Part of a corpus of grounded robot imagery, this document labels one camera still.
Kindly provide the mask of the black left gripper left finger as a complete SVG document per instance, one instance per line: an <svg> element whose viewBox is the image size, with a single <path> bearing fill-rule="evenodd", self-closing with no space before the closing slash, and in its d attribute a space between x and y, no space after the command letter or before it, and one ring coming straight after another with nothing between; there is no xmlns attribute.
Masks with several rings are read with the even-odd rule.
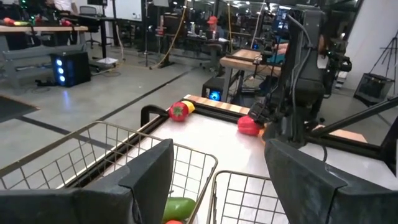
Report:
<svg viewBox="0 0 398 224"><path fill-rule="evenodd" d="M165 139L83 188L0 190L0 224L161 224L173 164Z"/></svg>

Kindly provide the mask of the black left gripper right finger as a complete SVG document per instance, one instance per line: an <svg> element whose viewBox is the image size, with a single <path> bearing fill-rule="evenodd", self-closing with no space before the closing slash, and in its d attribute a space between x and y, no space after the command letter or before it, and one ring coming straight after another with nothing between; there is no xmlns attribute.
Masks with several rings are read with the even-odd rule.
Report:
<svg viewBox="0 0 398 224"><path fill-rule="evenodd" d="M398 224L398 190L328 165L277 139L264 151L290 224Z"/></svg>

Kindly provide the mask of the green bell pepper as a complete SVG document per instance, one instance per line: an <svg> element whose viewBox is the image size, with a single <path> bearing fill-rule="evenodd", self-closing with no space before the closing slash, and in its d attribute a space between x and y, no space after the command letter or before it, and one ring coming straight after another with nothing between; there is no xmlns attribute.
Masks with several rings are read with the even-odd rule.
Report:
<svg viewBox="0 0 398 224"><path fill-rule="evenodd" d="M196 207L196 201L187 197L169 197L165 204L162 221L182 221L190 217Z"/></svg>

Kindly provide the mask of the red bell pepper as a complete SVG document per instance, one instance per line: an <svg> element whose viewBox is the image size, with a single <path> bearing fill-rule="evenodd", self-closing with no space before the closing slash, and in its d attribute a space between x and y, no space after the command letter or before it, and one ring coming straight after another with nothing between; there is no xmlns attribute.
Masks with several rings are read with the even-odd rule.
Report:
<svg viewBox="0 0 398 224"><path fill-rule="evenodd" d="M254 122L252 118L248 115L240 117L238 119L238 131L241 134L249 135L249 136L257 136L262 129L260 125Z"/></svg>

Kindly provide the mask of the computer with blue fan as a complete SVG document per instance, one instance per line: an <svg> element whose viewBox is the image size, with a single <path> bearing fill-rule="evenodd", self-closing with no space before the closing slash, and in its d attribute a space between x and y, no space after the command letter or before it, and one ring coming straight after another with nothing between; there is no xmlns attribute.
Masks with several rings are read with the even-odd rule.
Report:
<svg viewBox="0 0 398 224"><path fill-rule="evenodd" d="M206 81L201 90L201 96L210 100L221 101L224 78L212 77Z"/></svg>

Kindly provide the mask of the wooden top workbench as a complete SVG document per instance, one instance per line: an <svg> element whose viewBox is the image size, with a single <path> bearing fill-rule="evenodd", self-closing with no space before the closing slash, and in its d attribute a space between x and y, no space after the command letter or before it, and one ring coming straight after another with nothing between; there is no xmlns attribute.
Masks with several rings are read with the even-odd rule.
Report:
<svg viewBox="0 0 398 224"><path fill-rule="evenodd" d="M261 59L261 53L252 49L239 49L231 55L225 55L219 61L225 68L223 92L221 101L227 102L229 87L233 70L254 72L258 75L279 76L281 73L280 65L255 64L255 60Z"/></svg>

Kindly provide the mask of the red tomato with green star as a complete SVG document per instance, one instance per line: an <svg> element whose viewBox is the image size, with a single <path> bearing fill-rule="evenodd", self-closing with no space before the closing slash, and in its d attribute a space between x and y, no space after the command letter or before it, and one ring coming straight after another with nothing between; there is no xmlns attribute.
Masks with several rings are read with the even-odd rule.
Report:
<svg viewBox="0 0 398 224"><path fill-rule="evenodd" d="M176 102L169 108L169 116L174 121L185 121L188 115L188 106L182 102Z"/></svg>

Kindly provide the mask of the person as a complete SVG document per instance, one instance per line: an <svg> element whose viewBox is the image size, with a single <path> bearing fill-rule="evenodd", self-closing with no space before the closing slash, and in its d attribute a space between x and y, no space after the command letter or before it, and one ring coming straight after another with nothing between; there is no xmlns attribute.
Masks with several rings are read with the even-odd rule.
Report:
<svg viewBox="0 0 398 224"><path fill-rule="evenodd" d="M45 0L49 6L55 6L60 11L67 11L73 14L78 14L76 0Z"/></svg>
<svg viewBox="0 0 398 224"><path fill-rule="evenodd" d="M218 25L218 18L210 16L208 21L208 29L206 30L206 38L209 42L227 42L224 29Z"/></svg>

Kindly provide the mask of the black open box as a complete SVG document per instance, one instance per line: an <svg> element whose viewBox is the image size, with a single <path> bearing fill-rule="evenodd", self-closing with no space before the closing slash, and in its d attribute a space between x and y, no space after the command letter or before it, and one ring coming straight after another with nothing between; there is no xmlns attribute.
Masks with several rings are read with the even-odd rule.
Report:
<svg viewBox="0 0 398 224"><path fill-rule="evenodd" d="M373 106L387 98L394 80L373 73L364 73L354 98L364 103L366 106Z"/></svg>

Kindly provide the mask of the dark floor mat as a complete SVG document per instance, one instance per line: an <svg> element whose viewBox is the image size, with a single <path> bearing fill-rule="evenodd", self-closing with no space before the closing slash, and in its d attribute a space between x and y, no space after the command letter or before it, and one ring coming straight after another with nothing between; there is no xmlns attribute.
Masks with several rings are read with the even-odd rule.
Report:
<svg viewBox="0 0 398 224"><path fill-rule="evenodd" d="M0 95L0 123L39 110L38 107Z"/></svg>

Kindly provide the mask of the computer tower with blue lights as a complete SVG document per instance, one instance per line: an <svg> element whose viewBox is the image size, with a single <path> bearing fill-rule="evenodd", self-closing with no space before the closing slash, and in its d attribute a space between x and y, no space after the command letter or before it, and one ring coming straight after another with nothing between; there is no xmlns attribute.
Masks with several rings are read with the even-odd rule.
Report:
<svg viewBox="0 0 398 224"><path fill-rule="evenodd" d="M88 54L69 51L50 54L55 82L64 87L73 87L91 81Z"/></svg>

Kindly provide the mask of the black tripod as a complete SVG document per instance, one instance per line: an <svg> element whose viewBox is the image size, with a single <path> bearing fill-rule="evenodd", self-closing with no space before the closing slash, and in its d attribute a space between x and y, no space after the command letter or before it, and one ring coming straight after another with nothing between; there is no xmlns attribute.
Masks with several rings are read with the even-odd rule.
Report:
<svg viewBox="0 0 398 224"><path fill-rule="evenodd" d="M398 74L398 30L386 47L380 47L380 56L370 69L370 73L380 75L392 83L392 93L396 93L396 78Z"/></svg>

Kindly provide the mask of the white board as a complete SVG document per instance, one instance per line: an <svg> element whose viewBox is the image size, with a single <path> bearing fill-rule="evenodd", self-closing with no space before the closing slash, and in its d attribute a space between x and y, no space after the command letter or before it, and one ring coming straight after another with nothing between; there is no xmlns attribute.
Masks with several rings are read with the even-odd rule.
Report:
<svg viewBox="0 0 398 224"><path fill-rule="evenodd" d="M142 21L141 0L114 0L116 17L130 21Z"/></svg>

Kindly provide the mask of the long light wooden table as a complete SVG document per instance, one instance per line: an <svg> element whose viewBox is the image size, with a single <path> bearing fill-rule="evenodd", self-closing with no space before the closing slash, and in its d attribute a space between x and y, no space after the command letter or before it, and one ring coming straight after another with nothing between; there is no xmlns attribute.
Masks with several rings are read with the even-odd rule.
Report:
<svg viewBox="0 0 398 224"><path fill-rule="evenodd" d="M0 46L1 51L8 51L7 39L5 34L15 32L69 32L76 31L77 33L87 32L86 26L2 26L0 25Z"/></svg>

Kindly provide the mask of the grey office chair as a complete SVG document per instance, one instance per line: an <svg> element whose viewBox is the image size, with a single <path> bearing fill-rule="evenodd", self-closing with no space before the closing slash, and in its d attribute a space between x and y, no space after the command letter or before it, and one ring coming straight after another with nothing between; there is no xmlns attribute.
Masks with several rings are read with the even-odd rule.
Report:
<svg viewBox="0 0 398 224"><path fill-rule="evenodd" d="M87 26L90 38L86 41L90 44L90 48L93 49L93 44L98 44L101 46L101 42L93 39L93 34L100 31L100 15L94 6L80 6L79 8L81 18L81 24Z"/></svg>

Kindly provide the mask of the black corner bracket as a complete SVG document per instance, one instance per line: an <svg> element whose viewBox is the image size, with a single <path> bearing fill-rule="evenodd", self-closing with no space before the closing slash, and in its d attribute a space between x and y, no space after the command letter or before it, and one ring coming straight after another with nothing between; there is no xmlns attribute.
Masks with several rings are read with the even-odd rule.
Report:
<svg viewBox="0 0 398 224"><path fill-rule="evenodd" d="M141 127L150 121L150 115L157 114L161 117L169 117L168 111L157 105L146 105L141 109Z"/></svg>

